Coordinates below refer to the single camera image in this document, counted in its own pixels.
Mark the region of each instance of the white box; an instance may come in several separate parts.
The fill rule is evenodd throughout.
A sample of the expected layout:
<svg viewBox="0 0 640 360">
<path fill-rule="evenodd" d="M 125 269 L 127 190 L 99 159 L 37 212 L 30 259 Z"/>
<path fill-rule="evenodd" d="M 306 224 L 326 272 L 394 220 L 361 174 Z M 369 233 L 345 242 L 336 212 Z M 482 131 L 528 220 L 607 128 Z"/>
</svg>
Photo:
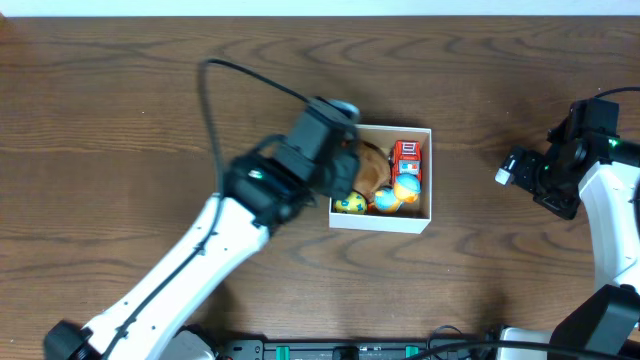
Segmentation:
<svg viewBox="0 0 640 360">
<path fill-rule="evenodd" d="M 333 199 L 329 199 L 329 227 L 354 230 L 390 231 L 420 234 L 431 222 L 431 129 L 358 125 L 360 139 L 370 142 L 385 153 L 396 140 L 420 142 L 422 151 L 422 187 L 420 199 L 413 204 L 404 204 L 395 214 L 354 215 L 333 211 Z"/>
</svg>

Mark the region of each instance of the wood grain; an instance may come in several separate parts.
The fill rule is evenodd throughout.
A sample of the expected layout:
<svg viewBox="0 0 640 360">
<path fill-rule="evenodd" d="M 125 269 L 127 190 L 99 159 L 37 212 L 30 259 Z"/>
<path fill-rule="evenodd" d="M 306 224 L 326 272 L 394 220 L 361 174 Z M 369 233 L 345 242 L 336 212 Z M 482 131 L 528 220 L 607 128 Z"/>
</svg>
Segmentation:
<svg viewBox="0 0 640 360">
<path fill-rule="evenodd" d="M 215 171 L 196 63 L 222 57 L 365 123 L 433 129 L 421 235 L 327 228 L 326 199 L 194 316 L 269 338 L 420 338 L 438 325 L 552 329 L 593 291 L 584 210 L 563 221 L 493 181 L 509 147 L 545 149 L 570 103 L 640 83 L 635 18 L 10 19 L 0 28 L 0 357 L 42 358 L 181 237 Z M 301 105 L 212 71 L 228 159 Z M 624 138 L 640 140 L 637 95 Z"/>
</svg>

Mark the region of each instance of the robotic arm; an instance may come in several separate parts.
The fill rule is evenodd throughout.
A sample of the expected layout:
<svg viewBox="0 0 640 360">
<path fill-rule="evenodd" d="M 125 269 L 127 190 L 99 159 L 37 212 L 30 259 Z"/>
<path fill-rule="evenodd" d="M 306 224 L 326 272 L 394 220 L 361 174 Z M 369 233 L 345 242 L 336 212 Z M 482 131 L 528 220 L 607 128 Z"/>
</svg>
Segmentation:
<svg viewBox="0 0 640 360">
<path fill-rule="evenodd" d="M 560 126 L 549 130 L 546 154 L 516 146 L 496 174 L 497 182 L 523 188 L 563 219 L 573 219 L 584 202 L 595 260 L 595 294 L 552 334 L 510 328 L 502 340 L 617 354 L 640 319 L 640 146 L 620 140 L 618 104 L 599 98 L 608 93 L 575 102 Z M 538 358 L 546 356 L 498 351 L 498 359 Z M 549 359 L 573 357 L 549 354 Z"/>
<path fill-rule="evenodd" d="M 159 358 L 218 284 L 260 251 L 279 225 L 313 203 L 312 193 L 345 198 L 351 192 L 359 168 L 356 107 L 307 99 L 235 64 L 208 63 L 263 80 L 304 100 L 307 108 L 288 136 L 269 136 L 231 162 L 219 184 L 222 194 L 209 198 L 184 237 L 127 295 L 83 328 L 58 323 L 45 337 L 46 359 Z M 206 116 L 208 104 L 203 110 Z M 212 144 L 215 151 L 215 138 Z M 273 157 L 263 156 L 272 144 Z"/>
<path fill-rule="evenodd" d="M 618 104 L 599 98 L 574 103 L 549 130 L 545 155 L 514 147 L 496 174 L 533 194 L 533 201 L 563 219 L 584 202 L 595 257 L 595 288 L 629 284 L 640 289 L 637 190 L 640 146 L 616 133 Z"/>
</svg>

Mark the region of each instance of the black cable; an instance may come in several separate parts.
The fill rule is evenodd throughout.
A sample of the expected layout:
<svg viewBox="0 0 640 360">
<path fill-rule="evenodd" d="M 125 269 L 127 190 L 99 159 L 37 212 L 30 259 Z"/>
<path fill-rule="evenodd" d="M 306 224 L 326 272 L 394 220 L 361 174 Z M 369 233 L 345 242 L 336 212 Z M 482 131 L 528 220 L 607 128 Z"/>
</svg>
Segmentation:
<svg viewBox="0 0 640 360">
<path fill-rule="evenodd" d="M 616 94 L 619 92 L 627 92 L 627 91 L 640 91 L 640 86 L 627 86 L 627 87 L 607 90 L 607 91 L 601 92 L 598 95 L 595 95 L 594 98 L 601 98 L 603 96 Z"/>
<path fill-rule="evenodd" d="M 632 360 L 628 357 L 605 354 L 597 351 L 576 349 L 560 345 L 534 343 L 527 341 L 505 341 L 505 340 L 491 340 L 491 341 L 469 341 L 461 343 L 451 343 L 447 345 L 431 348 L 430 350 L 423 351 L 416 355 L 410 356 L 402 360 L 425 360 L 430 356 L 446 353 L 449 351 L 465 350 L 465 349 L 479 349 L 479 348 L 507 348 L 507 349 L 522 349 L 522 350 L 537 350 L 545 351 L 547 353 L 554 353 L 565 356 L 580 357 L 581 359 L 600 359 L 600 360 Z"/>
<path fill-rule="evenodd" d="M 169 274 L 169 276 L 167 276 L 166 279 L 164 279 L 149 295 L 147 295 L 147 297 L 140 303 L 140 305 L 138 305 L 138 307 L 136 307 L 136 309 L 131 313 L 131 315 L 129 315 L 129 317 L 124 321 L 124 323 L 122 323 L 122 325 L 118 327 L 117 329 L 118 331 L 116 332 L 116 335 L 113 337 L 113 339 L 109 343 L 109 346 L 107 346 L 107 349 L 102 354 L 102 359 L 106 360 L 109 358 L 109 355 L 111 355 L 111 352 L 113 352 L 113 349 L 116 347 L 116 344 L 118 343 L 118 341 L 121 338 L 127 336 L 127 329 L 129 328 L 129 325 L 136 322 L 136 318 L 142 312 L 142 310 L 144 310 L 144 308 L 147 305 L 149 305 L 149 303 L 180 273 L 180 271 L 182 271 L 182 269 L 184 269 L 191 262 L 191 260 L 193 260 L 201 251 L 204 250 L 209 239 L 217 235 L 217 233 L 214 230 L 216 228 L 216 225 L 218 225 L 218 221 L 220 220 L 220 216 L 222 214 L 222 211 L 221 211 L 222 200 L 224 199 L 224 159 L 222 158 L 222 151 L 220 150 L 218 135 L 213 124 L 213 113 L 211 111 L 211 105 L 209 104 L 209 91 L 207 89 L 207 69 L 210 64 L 222 65 L 222 66 L 231 68 L 233 70 L 240 71 L 268 85 L 271 85 L 278 90 L 284 91 L 289 95 L 295 96 L 298 99 L 304 101 L 305 103 L 308 102 L 308 99 L 300 95 L 299 93 L 283 85 L 280 85 L 273 80 L 267 79 L 266 77 L 252 70 L 249 70 L 245 67 L 242 67 L 240 65 L 236 65 L 234 63 L 231 63 L 225 60 L 220 60 L 220 59 L 205 60 L 198 65 L 196 81 L 197 81 L 198 97 L 200 99 L 200 109 L 202 111 L 202 116 L 204 118 L 205 126 L 207 128 L 207 134 L 209 135 L 211 150 L 213 151 L 213 166 L 217 172 L 216 182 L 217 182 L 217 188 L 219 193 L 218 195 L 219 200 L 216 206 L 216 214 L 213 218 L 213 222 L 211 223 L 211 227 L 209 228 L 205 236 L 202 238 L 202 240 L 200 240 L 198 245 L 193 249 L 193 252 L 191 253 L 191 255 L 189 255 L 175 270 L 173 270 L 173 272 L 171 272 L 171 274 Z M 276 135 L 273 137 L 269 137 L 267 139 L 268 139 L 268 142 L 279 141 L 281 140 L 281 136 L 282 135 Z"/>
<path fill-rule="evenodd" d="M 433 330 L 431 335 L 429 335 L 429 337 L 427 338 L 427 350 L 431 350 L 431 340 L 433 340 L 433 337 L 436 336 L 442 330 L 447 330 L 447 329 L 457 331 L 458 334 L 462 335 L 462 331 L 460 331 L 457 327 L 455 327 L 453 325 L 442 325 L 442 326 L 438 327 L 437 329 Z M 434 354 L 433 356 L 435 356 L 435 358 L 437 360 L 444 360 L 438 354 Z M 465 356 L 465 357 L 461 358 L 460 360 L 467 360 L 470 357 L 471 357 L 471 355 L 468 355 L 468 356 Z"/>
</svg>

